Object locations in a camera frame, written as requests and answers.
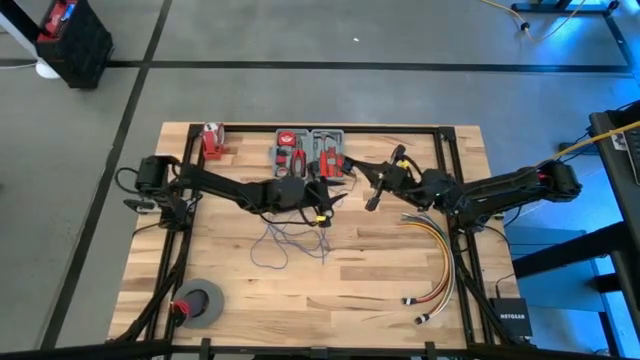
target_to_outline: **colored wire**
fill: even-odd
[[[271,224],[269,222],[267,222],[267,227],[265,229],[265,232],[262,234],[262,236],[260,236],[260,238],[258,238],[253,243],[253,245],[251,246],[251,249],[249,251],[249,257],[251,259],[251,262],[254,265],[256,265],[258,267],[269,268],[269,269],[274,269],[274,270],[282,270],[282,269],[286,268],[287,265],[289,264],[289,254],[287,253],[287,250],[284,247],[285,245],[293,246],[293,247],[297,248],[298,250],[300,250],[301,252],[307,254],[308,256],[310,256],[312,258],[322,259],[322,264],[325,263],[326,255],[330,251],[329,241],[327,240],[327,237],[326,237],[326,229],[323,228],[319,232],[315,231],[315,230],[306,230],[306,231],[299,232],[299,233],[288,233],[288,232],[284,231],[288,225],[295,223],[295,222],[292,222],[290,220],[293,219],[293,217],[295,217],[298,214],[299,214],[298,212],[294,212],[293,214],[291,214],[291,216],[289,216],[289,218],[288,218],[288,221],[284,221],[283,222],[283,223],[285,223],[285,225],[282,226],[281,228],[278,227],[278,226],[275,226],[275,225],[273,225],[273,224]],[[309,233],[314,233],[318,237],[318,243],[313,248],[307,248],[307,247],[303,246],[302,244],[296,242],[295,240],[290,239],[291,237],[301,236],[301,235],[305,235],[305,234],[309,234]],[[273,242],[276,244],[276,246],[278,246],[278,248],[280,249],[280,251],[284,255],[284,259],[285,260],[284,260],[284,263],[282,265],[276,266],[276,265],[270,265],[270,264],[262,264],[262,263],[259,263],[258,261],[255,260],[254,251],[255,251],[256,247],[263,240],[266,239],[268,234],[271,234]]]
[[[560,152],[557,152],[556,154],[554,154],[551,157],[549,157],[547,160],[544,160],[544,161],[540,162],[538,165],[536,165],[536,168],[539,168],[540,166],[544,165],[545,163],[547,163],[549,161],[553,161],[555,159],[558,159],[559,157],[561,157],[563,155],[566,155],[566,154],[568,154],[568,153],[570,153],[570,152],[572,152],[574,150],[580,149],[583,146],[586,146],[586,145],[589,145],[589,144],[593,144],[596,141],[600,141],[600,140],[609,138],[609,137],[611,137],[611,136],[613,136],[615,134],[620,134],[620,133],[623,133],[625,131],[628,131],[628,130],[631,130],[631,129],[635,129],[635,128],[639,127],[639,126],[640,126],[640,121],[636,121],[636,122],[631,123],[629,125],[626,125],[626,126],[614,129],[614,130],[609,130],[604,134],[596,135],[596,136],[594,136],[594,137],[592,137],[590,139],[581,141],[581,142],[579,142],[579,143],[577,143],[575,145],[569,146],[568,148],[566,148],[566,149],[564,149],[564,150],[562,150]]]
[[[430,233],[437,240],[437,243],[439,245],[442,245],[441,249],[443,250],[443,256],[445,258],[445,269],[443,271],[442,279],[433,291],[420,298],[403,299],[405,304],[408,305],[424,303],[435,299],[438,295],[444,292],[444,295],[440,298],[439,302],[434,307],[415,319],[416,324],[422,324],[428,321],[430,318],[439,314],[451,300],[451,296],[453,295],[455,275],[454,258],[453,253],[451,252],[451,248],[449,247],[448,237],[446,236],[446,234],[444,234],[442,228],[440,228],[428,215],[422,214],[421,216],[414,216],[403,214],[402,220],[410,222],[401,226],[417,227]]]
[[[417,227],[417,228],[426,230],[431,235],[433,235],[433,237],[436,239],[436,243],[438,244],[438,247],[442,251],[442,257],[443,257],[443,260],[444,260],[444,266],[443,266],[442,278],[440,278],[440,281],[438,282],[438,285],[436,285],[436,287],[431,292],[429,292],[427,295],[415,298],[416,303],[424,303],[424,302],[427,302],[427,301],[431,301],[442,292],[442,290],[444,289],[444,287],[445,287],[445,285],[446,285],[446,283],[447,283],[447,281],[449,279],[449,276],[450,276],[450,274],[449,274],[450,258],[449,258],[449,256],[447,256],[448,248],[447,248],[446,242],[435,230],[425,226],[424,224],[417,223],[417,222],[410,222],[410,223],[402,224],[400,226],[401,227],[411,226],[411,227]]]
[[[427,228],[426,226],[424,226],[424,224],[420,224],[417,225],[419,227],[423,227],[423,228]],[[447,277],[447,282],[446,284],[446,288],[444,290],[444,296],[442,296],[442,298],[440,299],[440,301],[438,302],[438,304],[433,307],[431,310],[429,310],[427,313],[423,314],[423,316],[425,316],[427,319],[432,318],[434,316],[436,316],[437,314],[439,314],[449,303],[449,301],[451,300],[451,296],[453,294],[453,282],[454,282],[454,272],[455,272],[455,268],[454,268],[454,262],[453,262],[453,254],[451,253],[450,249],[447,247],[447,252],[446,254],[448,255],[450,261],[449,261],[449,270],[448,272],[448,277]]]
[[[491,6],[497,7],[499,9],[505,10],[508,13],[510,13],[511,15],[515,16],[516,18],[518,18],[521,21],[521,26],[523,24],[529,24],[520,14],[518,14],[516,11],[514,11],[513,9],[510,9],[504,5],[500,5],[500,4],[496,4],[493,1],[489,1],[489,0],[480,0],[485,4],[489,4]],[[558,30],[560,30],[567,22],[569,22],[569,20],[571,20],[577,13],[578,11],[580,11],[580,9],[582,9],[582,6],[587,2],[587,0],[582,0],[582,2],[580,2],[580,4],[576,7],[576,9],[560,24],[558,25],[555,29],[553,29],[550,33],[548,33],[547,35],[541,37],[540,39],[534,39],[533,36],[531,36],[531,32],[529,31],[528,27],[524,28],[524,32],[527,34],[527,37],[529,38],[529,40],[531,40],[532,43],[541,43],[543,41],[545,41],[546,39],[548,39],[549,37],[551,37],[553,34],[555,34],[556,32],[558,32]]]

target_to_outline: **gray tape roll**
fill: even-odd
[[[182,326],[187,329],[206,329],[213,324],[224,309],[224,294],[220,287],[205,279],[192,279],[184,283],[178,291],[176,291],[175,299],[181,299],[188,293],[202,290],[209,297],[209,305],[207,309],[200,315],[185,320]]]

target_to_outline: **yellow cable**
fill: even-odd
[[[522,21],[522,23],[526,23],[527,21],[520,15],[518,14],[518,12],[514,11],[513,9],[510,9],[504,5],[500,5],[500,4],[496,4],[493,1],[489,1],[489,0],[480,0],[485,4],[489,4],[491,6],[495,6],[499,9],[503,9],[507,12],[509,12],[511,15],[517,17],[520,21]],[[533,43],[541,43],[543,41],[545,41],[546,39],[548,39],[549,37],[551,37],[551,35],[555,34],[556,32],[558,32],[558,30],[560,30],[560,28],[562,28],[567,22],[569,22],[569,20],[571,20],[576,13],[578,13],[578,11],[580,11],[580,9],[582,8],[582,6],[587,2],[587,0],[582,0],[582,2],[580,2],[580,4],[576,7],[575,10],[573,10],[573,12],[562,22],[562,24],[558,25],[558,27],[556,27],[555,29],[553,29],[553,31],[551,31],[549,34],[541,37],[540,39],[534,39],[533,36],[531,36],[531,33],[529,32],[529,29],[525,29],[525,33],[527,34],[527,36],[529,37],[529,40],[531,40],[531,42]]]
[[[579,143],[577,143],[575,145],[569,146],[568,148],[566,148],[566,149],[554,154],[553,156],[551,156],[547,160],[544,160],[544,161],[540,162],[536,167],[539,167],[540,165],[544,164],[547,161],[558,159],[559,157],[561,157],[563,155],[566,155],[566,154],[568,154],[568,153],[570,153],[570,152],[572,152],[572,151],[574,151],[576,149],[579,149],[579,148],[581,148],[581,147],[583,147],[585,145],[592,144],[592,143],[594,143],[596,141],[600,141],[600,140],[609,138],[609,137],[611,137],[611,136],[613,136],[615,134],[619,134],[621,132],[625,132],[625,131],[634,129],[634,128],[637,128],[639,126],[640,126],[640,121],[636,121],[636,122],[634,122],[632,124],[623,126],[621,128],[610,130],[610,131],[607,131],[604,134],[600,134],[600,135],[594,136],[591,139],[587,139],[587,140],[581,141],[581,142],[579,142]]]
[[[425,229],[425,230],[429,231],[429,232],[430,232],[432,235],[434,235],[434,236],[436,235],[435,233],[437,233],[435,230],[431,229],[430,227],[428,227],[428,225],[423,224],[423,223],[409,223],[409,224],[407,224],[407,225],[408,225],[408,226],[417,226],[417,227],[423,228],[423,229]],[[444,241],[444,239],[440,236],[440,234],[437,234],[437,237],[438,237],[441,241]],[[446,256],[445,256],[445,257],[447,257],[447,258],[448,258],[448,255],[449,255],[449,253],[450,253],[450,250],[449,250],[449,248],[448,248],[448,247],[446,247],[446,249],[447,249],[447,250],[446,250],[447,252],[446,252]],[[446,271],[446,273],[447,273],[447,274],[449,274],[449,276],[448,276],[447,278],[445,278],[444,276],[442,277],[442,281],[445,281],[445,280],[447,281],[447,283],[446,283],[446,288],[445,288],[445,290],[444,290],[444,292],[443,292],[443,294],[444,294],[444,295],[440,298],[440,301],[438,302],[438,304],[436,304],[436,306],[435,306],[435,307],[433,307],[433,308],[428,312],[428,314],[429,314],[430,316],[435,316],[435,315],[436,315],[436,314],[438,314],[440,311],[442,311],[442,309],[444,309],[444,307],[445,307],[445,306],[447,305],[447,303],[449,302],[449,299],[451,299],[451,293],[453,292],[453,276],[454,276],[454,274],[453,274],[453,272],[452,272],[452,271],[453,271],[453,270],[452,270],[452,263],[451,263],[450,261],[448,262],[448,265],[446,265],[446,266],[448,266],[448,270]],[[430,296],[431,294],[433,294],[433,293],[436,291],[436,289],[434,289],[434,290],[433,290],[429,295],[427,295],[427,296]]]
[[[421,228],[423,230],[427,230],[437,240],[438,246],[440,247],[440,250],[442,250],[442,257],[444,258],[444,270],[443,270],[442,278],[438,282],[438,285],[433,290],[431,290],[431,292],[429,292],[427,295],[417,297],[416,300],[424,299],[426,297],[430,297],[435,292],[440,291],[441,284],[443,284],[445,281],[447,281],[449,279],[449,276],[452,276],[452,274],[450,274],[450,271],[449,271],[450,270],[450,259],[449,259],[449,256],[448,256],[449,251],[447,250],[448,249],[448,247],[446,245],[447,243],[444,240],[444,238],[442,236],[440,236],[440,234],[438,234],[437,231],[431,229],[430,227],[428,227],[425,224],[417,223],[417,222],[409,222],[409,223],[406,223],[406,224],[402,224],[400,226],[402,226],[402,227],[413,226],[413,227]]]

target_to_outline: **black equipment box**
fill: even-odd
[[[40,30],[38,56],[70,88],[96,88],[113,52],[113,39],[87,0],[53,0]]]

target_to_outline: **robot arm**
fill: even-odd
[[[463,230],[478,230],[497,213],[538,200],[568,202],[582,188],[573,169],[559,161],[549,161],[539,167],[526,167],[515,172],[470,183],[459,184],[451,175],[427,169],[421,172],[417,164],[399,145],[390,162],[371,164],[346,157],[343,171],[360,170],[375,189],[365,208],[376,209],[383,191],[426,211],[431,206],[449,215],[458,216]],[[414,176],[413,168],[419,178]]]
[[[176,167],[180,168],[179,174],[175,170]],[[176,175],[172,181],[168,180],[169,169]],[[137,212],[155,208],[157,205],[162,211],[161,227],[181,231],[190,224],[193,203],[183,200],[177,192],[198,189],[234,201],[242,209],[257,215],[292,210],[302,212],[302,209],[311,207],[318,218],[315,221],[305,219],[305,223],[310,226],[329,227],[330,218],[333,216],[333,204],[346,196],[329,196],[329,186],[337,185],[343,183],[329,181],[324,177],[316,178],[313,175],[311,181],[285,176],[262,182],[240,183],[189,163],[181,164],[173,156],[149,156],[140,162],[135,181],[137,192],[134,193],[142,200],[128,199],[124,203]]]

